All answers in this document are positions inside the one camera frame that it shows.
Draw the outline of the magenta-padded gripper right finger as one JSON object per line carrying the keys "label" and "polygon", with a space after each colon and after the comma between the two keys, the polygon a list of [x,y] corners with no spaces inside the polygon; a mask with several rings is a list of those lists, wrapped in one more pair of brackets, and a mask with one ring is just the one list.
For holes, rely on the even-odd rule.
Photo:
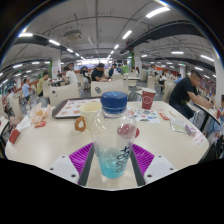
{"label": "magenta-padded gripper right finger", "polygon": [[153,155],[136,144],[130,158],[138,186],[150,184],[177,171],[163,155]]}

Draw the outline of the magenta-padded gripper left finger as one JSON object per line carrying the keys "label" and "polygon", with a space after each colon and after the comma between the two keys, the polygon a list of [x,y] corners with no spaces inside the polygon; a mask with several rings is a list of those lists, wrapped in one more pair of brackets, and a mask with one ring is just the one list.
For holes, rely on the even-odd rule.
{"label": "magenta-padded gripper left finger", "polygon": [[87,144],[70,155],[59,156],[48,171],[72,183],[85,186],[88,180],[92,159],[93,144]]}

